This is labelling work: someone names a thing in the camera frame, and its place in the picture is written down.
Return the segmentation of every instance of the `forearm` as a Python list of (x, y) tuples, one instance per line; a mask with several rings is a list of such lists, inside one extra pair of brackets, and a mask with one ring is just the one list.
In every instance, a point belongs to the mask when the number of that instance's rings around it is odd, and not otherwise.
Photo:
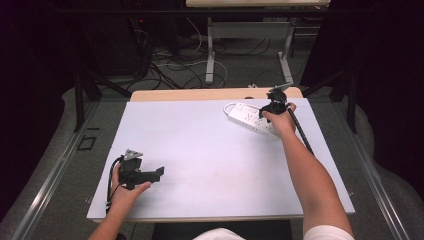
[(124, 222), (125, 215), (117, 211), (110, 210), (103, 222), (94, 230), (90, 236), (90, 240), (115, 240), (118, 235), (119, 228)]
[(352, 234), (331, 176), (294, 132), (281, 135), (290, 176), (304, 212), (304, 231), (332, 225)]

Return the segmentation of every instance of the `person's left hand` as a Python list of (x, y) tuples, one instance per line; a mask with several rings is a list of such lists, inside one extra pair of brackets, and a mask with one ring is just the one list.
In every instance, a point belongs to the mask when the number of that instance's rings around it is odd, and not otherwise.
[(110, 191), (112, 194), (112, 203), (111, 203), (110, 211), (123, 214), (123, 216), (125, 217), (128, 214), (128, 212), (131, 210), (131, 208), (133, 207), (137, 197), (140, 196), (144, 191), (146, 191), (146, 189), (150, 188), (150, 185), (152, 183), (145, 182), (143, 184), (140, 184), (133, 190), (128, 190), (122, 186), (118, 186), (120, 168), (121, 168), (121, 164), (118, 163), (115, 166), (115, 169), (113, 169), (112, 189)]

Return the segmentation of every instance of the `desk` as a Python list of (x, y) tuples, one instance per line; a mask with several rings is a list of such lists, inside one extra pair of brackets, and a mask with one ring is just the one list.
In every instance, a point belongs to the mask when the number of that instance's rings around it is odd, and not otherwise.
[[(144, 171), (165, 166), (161, 181), (138, 199), (127, 221), (301, 217), (303, 212), (281, 142), (231, 122), (222, 111), (231, 102), (264, 106), (269, 103), (265, 99), (266, 91), (262, 88), (135, 93), (132, 102), (127, 103), (87, 218), (94, 221), (104, 218), (110, 165), (127, 148), (144, 153), (141, 165)], [(156, 92), (161, 101), (153, 97)], [(352, 202), (312, 109), (298, 93), (296, 88), (287, 90), (289, 98), (293, 96), (289, 100), (298, 105), (297, 117), (315, 155), (333, 177), (346, 211), (353, 213)], [(252, 96), (262, 99), (244, 99)]]
[[(325, 6), (329, 0), (187, 0), (188, 7), (217, 8), (217, 7), (296, 7), (296, 6)], [(208, 18), (208, 62), (205, 82), (213, 82), (215, 52), (214, 38), (274, 38), (285, 39), (283, 51), (278, 53), (285, 83), (293, 83), (287, 55), (293, 37), (296, 19), (290, 22), (213, 22)]]

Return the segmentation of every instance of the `white shirt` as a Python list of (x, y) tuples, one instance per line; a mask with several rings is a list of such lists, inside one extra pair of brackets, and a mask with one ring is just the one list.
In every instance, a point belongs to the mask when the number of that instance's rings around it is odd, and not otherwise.
[[(309, 229), (304, 240), (321, 240), (321, 239), (332, 239), (332, 240), (354, 240), (354, 238), (346, 231), (329, 225), (316, 226)], [(234, 232), (225, 229), (217, 228), (202, 233), (193, 240), (245, 240)]]

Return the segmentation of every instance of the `electrical outlet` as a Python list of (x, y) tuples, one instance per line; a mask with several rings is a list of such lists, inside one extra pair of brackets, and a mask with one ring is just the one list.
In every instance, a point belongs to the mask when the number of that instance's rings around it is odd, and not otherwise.
[(259, 118), (259, 108), (244, 103), (236, 103), (228, 114), (228, 118), (261, 135), (278, 139), (277, 132), (266, 118)]

